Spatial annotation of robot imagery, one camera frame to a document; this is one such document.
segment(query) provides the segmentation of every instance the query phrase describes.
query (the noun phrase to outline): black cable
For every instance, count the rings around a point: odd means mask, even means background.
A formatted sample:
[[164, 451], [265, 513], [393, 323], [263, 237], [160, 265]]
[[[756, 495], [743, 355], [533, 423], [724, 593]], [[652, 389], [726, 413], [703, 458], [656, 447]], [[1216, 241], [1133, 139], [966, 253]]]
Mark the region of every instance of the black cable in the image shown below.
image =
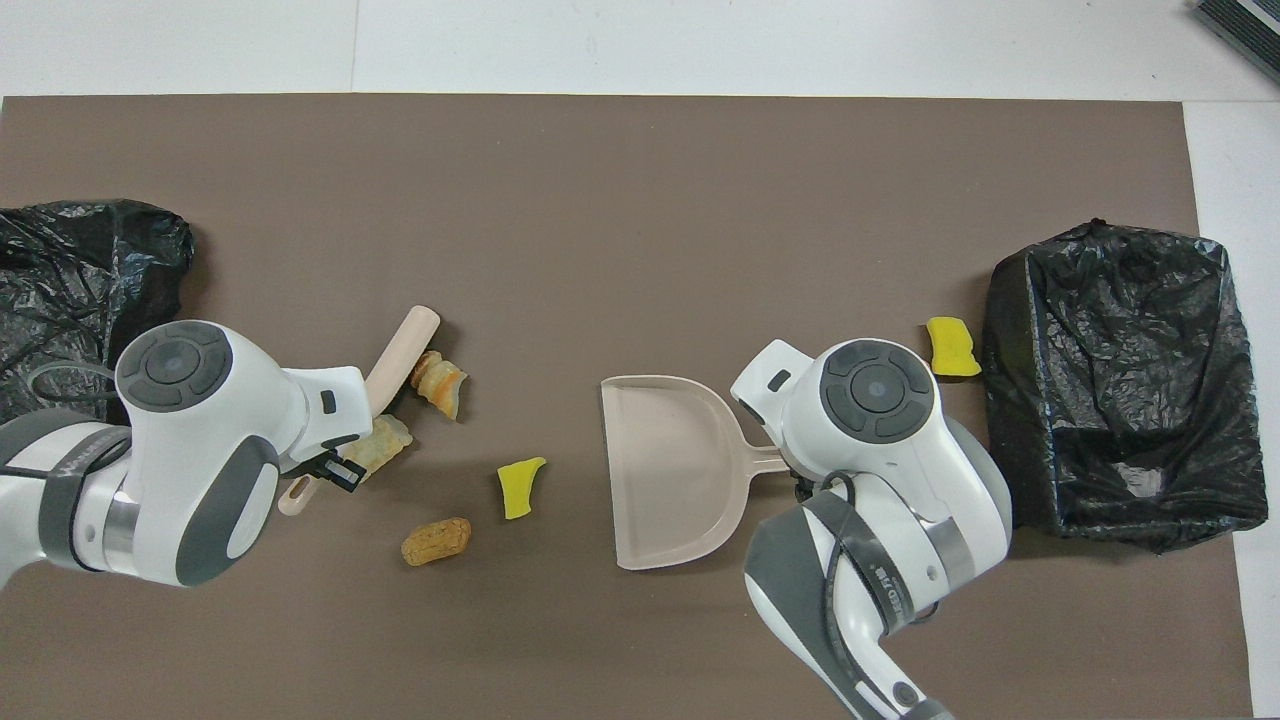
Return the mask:
[[845, 502], [854, 505], [854, 478], [844, 470], [833, 470], [823, 478], [822, 484], [818, 486], [819, 491], [831, 489], [835, 486], [835, 480], [840, 480], [845, 486]]
[[91, 395], [73, 396], [73, 395], [58, 395], [54, 392], [46, 392], [36, 387], [36, 380], [46, 373], [54, 370], [83, 370], [86, 373], [92, 373], [95, 375], [102, 375], [109, 380], [115, 380], [115, 375], [111, 370], [104, 368], [102, 365], [91, 365], [88, 363], [78, 363], [76, 360], [54, 360], [52, 363], [45, 363], [44, 365], [36, 368], [35, 370], [27, 373], [27, 389], [32, 395], [41, 400], [47, 400], [50, 402], [101, 402], [104, 400], [115, 400], [114, 392], [97, 392]]
[[933, 605], [931, 605], [929, 609], [925, 610], [924, 612], [916, 615], [915, 620], [911, 620], [911, 624], [913, 625], [923, 625], [923, 624], [928, 623], [929, 620], [933, 620], [933, 616], [938, 614], [938, 609], [940, 607], [942, 607], [942, 601], [941, 600], [937, 601], [937, 602], [934, 602]]
[[125, 438], [122, 438], [122, 439], [120, 439], [120, 442], [118, 442], [118, 443], [113, 445], [113, 446], [111, 446], [110, 448], [108, 448], [108, 450], [106, 450], [106, 452], [104, 452], [104, 454], [102, 454], [101, 456], [99, 456], [99, 459], [97, 459], [97, 460], [95, 460], [95, 461], [93, 461], [93, 462], [92, 462], [92, 464], [91, 464], [91, 465], [88, 466], [88, 469], [87, 469], [87, 470], [84, 470], [84, 474], [86, 474], [86, 475], [91, 475], [91, 474], [93, 474], [93, 473], [96, 473], [96, 471], [101, 470], [102, 468], [106, 468], [106, 466], [108, 466], [108, 465], [110, 465], [111, 462], [115, 462], [115, 461], [116, 461], [116, 460], [119, 460], [119, 459], [120, 459], [122, 456], [124, 456], [124, 454], [125, 454], [125, 452], [127, 452], [127, 451], [128, 451], [128, 450], [129, 450], [131, 447], [133, 447], [133, 438], [132, 438], [132, 436], [131, 436], [131, 437], [125, 437]]
[[14, 468], [13, 465], [0, 465], [0, 475], [13, 475], [15, 478], [35, 478], [44, 480], [49, 478], [46, 470], [32, 470], [31, 468]]

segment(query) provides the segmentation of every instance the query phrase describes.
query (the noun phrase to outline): dustpan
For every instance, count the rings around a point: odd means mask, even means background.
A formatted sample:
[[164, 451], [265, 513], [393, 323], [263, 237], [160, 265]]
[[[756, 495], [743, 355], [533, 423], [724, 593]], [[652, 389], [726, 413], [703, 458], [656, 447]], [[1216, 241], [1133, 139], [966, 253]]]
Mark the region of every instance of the dustpan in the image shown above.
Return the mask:
[[672, 375], [600, 383], [618, 565], [646, 570], [710, 553], [733, 534], [751, 478], [785, 473], [776, 447], [742, 437], [707, 386]]

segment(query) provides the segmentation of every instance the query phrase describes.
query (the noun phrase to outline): trash bag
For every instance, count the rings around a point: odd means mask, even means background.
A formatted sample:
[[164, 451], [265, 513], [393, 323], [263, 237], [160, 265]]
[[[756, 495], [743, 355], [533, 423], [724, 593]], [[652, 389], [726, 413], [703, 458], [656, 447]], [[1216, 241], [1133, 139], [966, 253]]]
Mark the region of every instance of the trash bag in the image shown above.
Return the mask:
[[1001, 261], [983, 327], [1014, 521], [1161, 553], [1267, 518], [1226, 249], [1093, 220]]
[[[0, 209], [0, 423], [55, 405], [124, 423], [118, 400], [42, 400], [27, 375], [59, 360], [114, 368], [133, 338], [178, 314], [193, 255], [186, 220], [133, 200]], [[113, 389], [79, 370], [40, 387], [63, 398]]]

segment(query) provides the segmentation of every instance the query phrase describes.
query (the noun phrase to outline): white floor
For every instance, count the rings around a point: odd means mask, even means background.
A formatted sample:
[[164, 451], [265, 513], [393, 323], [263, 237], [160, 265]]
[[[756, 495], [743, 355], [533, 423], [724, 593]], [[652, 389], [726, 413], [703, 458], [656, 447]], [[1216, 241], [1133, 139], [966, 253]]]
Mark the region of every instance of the white floor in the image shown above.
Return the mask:
[[[0, 4], [0, 99], [348, 91], [1187, 101], [1201, 231], [1231, 250], [1280, 452], [1280, 85], [1183, 0]], [[1254, 714], [1280, 716], [1280, 525], [1235, 543]]]

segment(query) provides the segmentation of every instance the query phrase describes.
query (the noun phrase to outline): sponge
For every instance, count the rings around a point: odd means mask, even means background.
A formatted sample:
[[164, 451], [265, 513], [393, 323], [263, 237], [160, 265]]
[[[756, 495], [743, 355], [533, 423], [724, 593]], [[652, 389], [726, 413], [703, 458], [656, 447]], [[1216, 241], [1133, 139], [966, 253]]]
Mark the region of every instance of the sponge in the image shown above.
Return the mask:
[[530, 457], [498, 468], [498, 482], [502, 483], [502, 505], [508, 520], [524, 518], [532, 511], [529, 506], [529, 493], [534, 489], [534, 475], [545, 464], [545, 457]]
[[973, 359], [973, 337], [960, 318], [929, 318], [925, 323], [933, 342], [933, 374], [972, 378], [982, 372]]

